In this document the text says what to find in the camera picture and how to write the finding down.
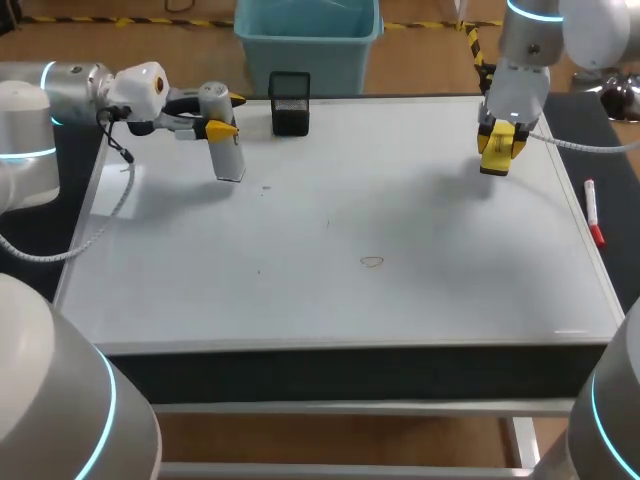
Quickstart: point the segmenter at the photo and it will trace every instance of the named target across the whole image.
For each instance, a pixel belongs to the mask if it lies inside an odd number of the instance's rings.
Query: floor
[[[173,8],[188,0],[170,0]],[[453,20],[452,0],[380,0],[387,22]],[[471,0],[469,20],[500,20],[504,0]],[[199,0],[186,14],[167,15],[162,0],[24,0],[28,15],[233,18],[234,0]],[[498,56],[499,27],[484,27],[485,58]],[[244,54],[229,29],[97,24],[23,25],[0,38],[0,61],[99,61],[118,70],[159,61],[174,86],[207,80],[251,93]],[[553,67],[553,90],[567,91],[576,67]],[[465,35],[448,29],[389,30],[374,44],[367,93],[475,93],[477,77]],[[616,124],[623,143],[634,125]],[[640,173],[640,154],[631,161]],[[509,466],[500,419],[304,415],[162,415],[167,461],[356,463],[379,465]],[[544,451],[565,428],[563,419],[536,419]]]

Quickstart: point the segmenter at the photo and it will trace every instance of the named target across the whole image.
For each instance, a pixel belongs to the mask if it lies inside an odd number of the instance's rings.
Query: blue plastic bin
[[[362,93],[369,48],[384,31],[378,0],[238,0],[254,91],[273,71],[309,72],[312,95]]]

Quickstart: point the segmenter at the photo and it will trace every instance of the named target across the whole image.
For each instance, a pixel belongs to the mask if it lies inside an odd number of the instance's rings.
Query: red marker
[[[584,194],[587,199],[587,223],[589,224],[589,230],[591,230],[591,236],[593,241],[596,242],[597,247],[604,247],[605,241],[598,226],[598,209],[596,207],[596,184],[593,180],[589,179],[584,182]]]

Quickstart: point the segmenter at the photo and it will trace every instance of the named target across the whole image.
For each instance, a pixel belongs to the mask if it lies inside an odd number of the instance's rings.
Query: white cable
[[[558,147],[569,148],[571,150],[578,150],[581,152],[625,153],[631,150],[635,150],[636,148],[640,148],[640,141],[633,142],[628,145],[622,145],[620,147],[592,147],[590,145],[580,145],[579,143],[565,142],[564,140],[556,140],[555,138],[544,137],[542,135],[538,135],[537,133],[533,133],[533,132],[531,132],[529,136],[546,143],[551,143]]]
[[[9,241],[6,238],[4,238],[2,235],[0,235],[0,246],[4,248],[7,252],[9,252],[11,255],[13,255],[14,257],[17,257],[21,260],[26,260],[27,262],[52,263],[52,262],[60,262],[62,260],[69,260],[71,258],[77,257],[102,236],[102,234],[107,230],[107,227],[111,223],[111,220],[113,220],[118,215],[118,213],[124,206],[125,202],[127,201],[127,198],[131,193],[131,189],[133,188],[133,182],[136,178],[136,170],[133,164],[129,165],[127,170],[129,170],[129,180],[127,182],[127,186],[125,187],[124,192],[122,192],[122,196],[120,197],[120,200],[118,200],[118,203],[116,203],[116,206],[113,207],[111,215],[109,215],[109,218],[106,220],[106,222],[104,222],[104,225],[102,225],[100,230],[98,230],[89,240],[87,240],[84,244],[80,245],[79,247],[74,248],[73,250],[69,250],[68,252],[65,252],[65,253],[59,253],[58,255],[47,255],[47,256],[29,255],[28,253],[21,252],[16,247],[11,245],[11,243],[9,243]]]

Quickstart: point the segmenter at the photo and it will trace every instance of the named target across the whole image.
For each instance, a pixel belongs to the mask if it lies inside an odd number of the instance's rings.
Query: yellow black caution tape
[[[502,22],[385,22],[384,28],[386,30],[405,30],[410,28],[453,28],[455,30],[462,30],[467,25],[475,27],[500,27],[502,26]]]
[[[226,20],[186,20],[147,17],[22,17],[21,23],[112,23],[118,27],[132,23],[159,25],[191,25],[194,27],[233,28]]]
[[[111,23],[117,26],[129,24],[159,24],[159,25],[192,25],[195,27],[232,28],[233,21],[228,20],[188,20],[173,18],[150,17],[22,17],[22,23]],[[386,30],[405,30],[413,28],[453,28],[462,30],[464,26],[493,27],[501,26],[502,22],[385,22]]]
[[[484,61],[484,55],[482,54],[482,50],[480,50],[480,40],[478,39],[478,26],[463,22],[462,28],[464,28],[464,31],[467,34],[467,41],[469,42],[471,54],[473,55],[473,66],[475,67],[476,72],[478,72],[478,77],[480,78],[480,91],[484,95],[491,87],[496,66]]]

